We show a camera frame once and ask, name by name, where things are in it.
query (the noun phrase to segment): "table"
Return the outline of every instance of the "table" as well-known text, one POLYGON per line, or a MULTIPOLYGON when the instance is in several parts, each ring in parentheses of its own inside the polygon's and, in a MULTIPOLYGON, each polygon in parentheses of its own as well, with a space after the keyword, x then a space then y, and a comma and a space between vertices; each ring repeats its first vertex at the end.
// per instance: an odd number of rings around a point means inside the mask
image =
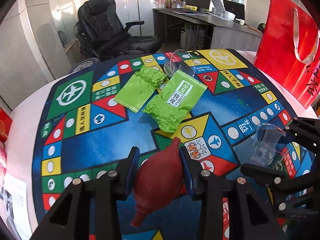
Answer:
POLYGON ((206 26, 206 33, 211 38, 210 49, 257 51, 262 37, 261 33, 216 16, 182 14, 182 11, 167 8, 153 9, 154 32, 162 43, 180 41, 180 29, 185 22, 206 26))
MULTIPOLYGON (((253 63, 255 52, 240 51, 240 54, 253 63)), ((286 89, 272 78, 268 78, 286 97, 298 116, 317 118, 311 107, 304 109, 304 107, 286 89)), ((28 213, 33 231, 37 227, 31 181, 34 141, 44 103, 51 87, 59 80, 60 79, 55 80, 36 91, 12 112, 11 117, 13 122, 6 142, 8 155, 7 171, 14 177, 27 183, 28 213)))

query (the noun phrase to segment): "red rubber bulb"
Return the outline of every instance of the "red rubber bulb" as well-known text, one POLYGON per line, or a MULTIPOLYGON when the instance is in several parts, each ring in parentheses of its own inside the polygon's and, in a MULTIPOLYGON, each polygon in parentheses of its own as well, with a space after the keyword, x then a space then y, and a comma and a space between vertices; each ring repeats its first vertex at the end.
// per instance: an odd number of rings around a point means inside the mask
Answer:
POLYGON ((183 179, 179 144, 180 139, 175 137, 167 148, 151 156, 138 169, 133 185, 136 200, 133 227, 139 227, 147 215, 166 207, 177 197, 183 179))

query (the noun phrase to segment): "leather chair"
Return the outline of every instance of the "leather chair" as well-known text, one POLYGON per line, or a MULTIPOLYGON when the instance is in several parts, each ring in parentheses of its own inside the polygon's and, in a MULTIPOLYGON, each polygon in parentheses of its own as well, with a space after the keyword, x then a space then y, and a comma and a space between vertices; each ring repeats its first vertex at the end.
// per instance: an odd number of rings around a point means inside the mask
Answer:
POLYGON ((117 14, 115 0, 89 0, 78 10, 79 25, 93 53, 108 58, 125 54, 155 53, 160 47, 156 36, 131 36, 130 27, 144 21, 126 23, 123 28, 117 14))

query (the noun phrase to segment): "office desk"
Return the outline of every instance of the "office desk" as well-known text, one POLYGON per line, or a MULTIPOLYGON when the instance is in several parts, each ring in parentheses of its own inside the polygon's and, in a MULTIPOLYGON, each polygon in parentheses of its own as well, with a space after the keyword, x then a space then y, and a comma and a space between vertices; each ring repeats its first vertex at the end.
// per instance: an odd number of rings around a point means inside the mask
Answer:
POLYGON ((207 35, 211 38, 210 49, 258 50, 261 33, 215 16, 178 14, 174 11, 182 12, 167 8, 153 9, 154 32, 162 43, 180 41, 180 28, 185 22, 189 22, 193 25, 206 26, 207 35))

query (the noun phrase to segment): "round table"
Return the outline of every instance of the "round table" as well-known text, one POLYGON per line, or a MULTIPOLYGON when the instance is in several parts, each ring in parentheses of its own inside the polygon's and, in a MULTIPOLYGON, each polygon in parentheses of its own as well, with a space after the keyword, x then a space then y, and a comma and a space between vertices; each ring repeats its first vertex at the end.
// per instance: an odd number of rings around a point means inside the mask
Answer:
MULTIPOLYGON (((239 53, 251 63, 254 62, 256 52, 239 51, 239 53)), ((268 75, 266 75, 266 77, 285 96, 298 116, 317 118, 311 106, 308 109, 305 109, 285 88, 279 85, 268 75)), ((31 178, 32 157, 36 133, 44 103, 46 102, 51 87, 60 79, 45 85, 33 93, 19 106, 17 106, 11 114, 13 122, 6 142, 7 172, 27 183, 28 214, 32 231, 34 231, 38 225, 33 203, 31 178)))

